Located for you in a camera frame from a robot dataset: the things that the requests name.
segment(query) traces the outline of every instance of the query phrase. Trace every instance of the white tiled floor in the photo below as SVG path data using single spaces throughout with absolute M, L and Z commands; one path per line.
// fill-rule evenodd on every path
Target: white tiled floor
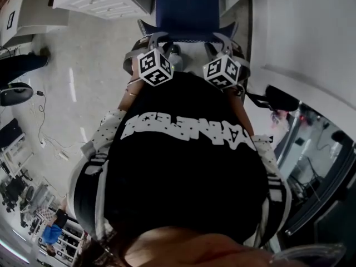
M 224 17 L 224 24 L 240 16 L 240 30 L 236 37 L 245 48 L 246 3 L 234 7 Z M 29 72 L 21 79 L 46 95 L 46 121 L 42 132 L 53 139 L 54 145 L 47 143 L 42 148 L 38 140 L 38 129 L 43 120 L 38 106 L 43 105 L 43 97 L 34 96 L 10 110 L 26 132 L 35 154 L 26 168 L 32 176 L 44 176 L 59 196 L 67 192 L 68 176 L 81 157 L 81 142 L 92 136 L 108 110 L 118 106 L 130 78 L 122 69 L 123 57 L 141 37 L 136 19 L 104 21 L 73 12 L 67 29 L 34 38 L 34 51 L 47 45 L 52 60 L 47 67 Z M 195 65 L 207 61 L 202 44 L 182 45 L 182 51 L 195 59 Z M 60 158 L 59 152 L 64 152 L 68 161 Z

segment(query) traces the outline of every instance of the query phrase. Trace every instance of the bracelet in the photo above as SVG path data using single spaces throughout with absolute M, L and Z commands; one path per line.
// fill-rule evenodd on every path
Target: bracelet
M 229 87 L 226 90 L 232 90 L 233 95 L 236 97 L 245 95 L 245 88 L 241 84 L 236 84 L 236 87 Z
M 140 81 L 140 80 L 142 80 L 142 79 L 136 78 L 136 79 L 130 81 L 130 82 L 127 84 L 127 86 L 130 86 L 131 84 L 134 84 L 134 83 L 136 83 L 136 82 L 138 82 L 138 81 Z
M 137 94 L 134 94 L 134 93 L 129 92 L 127 88 L 125 89 L 125 91 L 126 91 L 126 93 L 128 93 L 130 96 L 135 96 L 135 97 L 137 97 Z

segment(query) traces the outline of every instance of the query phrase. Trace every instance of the black and white cube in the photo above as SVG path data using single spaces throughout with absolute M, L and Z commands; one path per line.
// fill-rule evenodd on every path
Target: black and white cube
M 203 66 L 204 79 L 219 89 L 238 83 L 241 64 L 224 55 Z
M 174 67 L 157 48 L 137 56 L 139 77 L 152 86 L 160 85 L 173 78 Z

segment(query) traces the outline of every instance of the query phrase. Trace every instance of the white patterned sleeve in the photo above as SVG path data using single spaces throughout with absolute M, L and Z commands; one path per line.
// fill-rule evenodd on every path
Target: white patterned sleeve
M 279 171 L 276 156 L 270 144 L 270 137 L 265 135 L 252 136 L 251 139 L 257 149 L 263 165 L 266 168 L 269 186 L 268 197 L 262 206 L 261 222 L 256 230 L 256 233 L 254 236 L 252 236 L 253 242 L 250 245 L 259 247 L 261 240 L 263 239 L 263 235 L 268 228 L 267 222 L 270 220 L 270 218 L 279 220 L 279 224 L 276 226 L 275 232 L 279 231 L 285 224 L 289 215 L 292 196 L 286 179 L 284 179 Z M 276 184 L 278 183 L 280 183 L 280 189 L 278 187 L 276 188 Z M 281 216 L 278 219 L 274 217 L 275 215 L 273 213 L 275 213 L 275 210 L 271 208 L 272 203 L 278 203 L 279 207 L 281 208 L 281 213 L 279 213 Z
M 123 110 L 114 110 L 108 112 L 100 122 L 100 127 L 96 130 L 91 139 L 81 147 L 84 157 L 80 159 L 79 163 L 71 172 L 69 178 L 68 188 L 68 208 L 73 216 L 74 213 L 74 191 L 77 184 L 77 179 L 85 166 L 91 158 L 106 159 L 110 146 L 114 140 L 116 131 L 121 124 L 126 112 Z

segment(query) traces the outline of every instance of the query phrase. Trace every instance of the dark trousers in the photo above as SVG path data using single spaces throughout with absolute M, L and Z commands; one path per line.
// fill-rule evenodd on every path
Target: dark trousers
M 66 214 L 65 211 L 58 209 L 56 212 L 56 216 L 57 216 L 57 220 L 54 222 L 54 224 L 58 225 L 61 229 L 63 229 L 67 223 L 68 215 Z
M 47 56 L 20 55 L 0 60 L 0 86 L 4 86 L 17 77 L 46 65 Z

